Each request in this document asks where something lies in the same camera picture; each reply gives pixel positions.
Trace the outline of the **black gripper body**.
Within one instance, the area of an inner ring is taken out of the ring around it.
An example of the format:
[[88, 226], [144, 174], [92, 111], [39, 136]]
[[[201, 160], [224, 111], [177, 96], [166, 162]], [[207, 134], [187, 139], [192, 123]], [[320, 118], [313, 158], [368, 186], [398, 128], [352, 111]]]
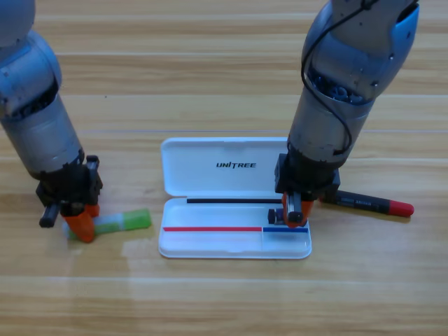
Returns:
[[77, 215], [88, 206], [97, 206], [103, 187], [96, 155], [79, 155], [54, 172], [41, 172], [36, 194], [45, 210], [39, 220], [42, 228], [54, 226], [58, 214]]
[[[302, 201], [316, 201], [333, 194], [340, 186], [340, 165], [317, 162], [302, 154], [280, 154], [274, 169], [276, 193], [288, 194], [288, 220], [302, 221]], [[276, 213], [283, 221], [282, 212]]]

